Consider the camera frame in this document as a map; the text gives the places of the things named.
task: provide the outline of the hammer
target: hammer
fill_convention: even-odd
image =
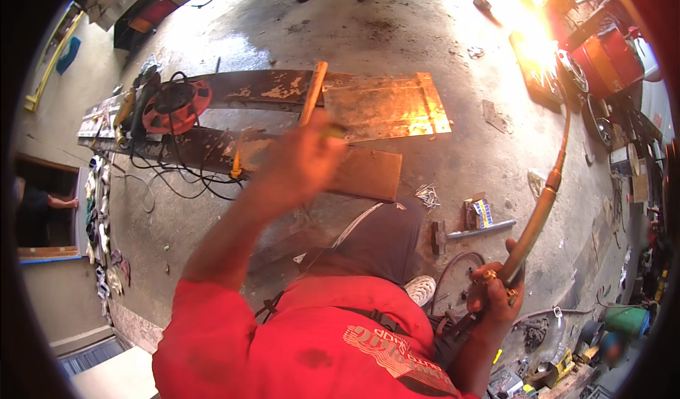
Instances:
[[[486,228],[470,230],[470,231],[456,231],[454,233],[446,233],[446,225],[443,220],[436,220],[432,223],[432,252],[434,254],[444,254],[446,253],[446,243],[451,240],[459,240],[463,238],[469,238],[471,236],[477,236],[482,234],[493,233],[502,229],[510,228],[512,225],[516,224],[517,221],[514,219],[506,220],[504,222],[499,222],[497,224],[491,224]]]

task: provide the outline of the hand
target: hand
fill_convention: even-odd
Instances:
[[[514,249],[516,244],[513,239],[505,241],[505,248],[508,253]],[[517,273],[511,286],[511,288],[517,290],[517,300],[512,306],[507,302],[507,293],[501,280],[492,279],[486,287],[481,283],[485,270],[492,269],[498,272],[502,266],[500,262],[491,262],[482,265],[470,275],[472,280],[478,280],[480,283],[472,286],[470,297],[467,301],[467,308],[468,312],[479,312],[483,308],[487,308],[481,321],[489,327],[494,327],[494,330],[505,336],[522,307],[524,297],[524,266]]]
[[[267,150],[267,159],[244,194],[255,194],[271,217],[300,207],[331,181],[347,149],[324,135],[327,115],[314,109],[310,122],[285,132]]]

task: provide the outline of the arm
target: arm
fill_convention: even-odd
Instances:
[[[78,199],[64,201],[47,194],[47,205],[53,209],[76,209],[78,207]]]
[[[316,109],[306,126],[270,146],[255,178],[187,261],[183,279],[238,291],[262,229],[313,198],[335,173],[346,145],[323,135],[326,124],[325,113]]]
[[[507,240],[505,247],[510,252],[515,246],[514,240]],[[481,280],[481,275],[487,269],[498,271],[502,267],[499,262],[493,262],[478,268],[472,273],[472,279]],[[517,300],[509,306],[505,287],[499,279],[489,282],[486,292],[481,284],[475,285],[468,300],[468,312],[477,312],[486,307],[481,321],[472,329],[456,357],[447,369],[452,382],[463,393],[481,397],[486,391],[491,375],[494,358],[503,342],[505,335],[512,328],[513,321],[522,307],[524,296],[524,271],[520,271],[515,278],[513,288],[518,292]]]

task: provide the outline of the small box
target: small box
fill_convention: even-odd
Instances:
[[[466,230],[483,229],[494,223],[491,217],[491,208],[486,201],[486,192],[478,192],[470,199],[463,202],[465,220],[463,226]]]

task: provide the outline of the red machine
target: red machine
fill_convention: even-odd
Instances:
[[[645,70],[618,29],[592,35],[571,53],[581,65],[590,93],[605,99],[642,79]]]

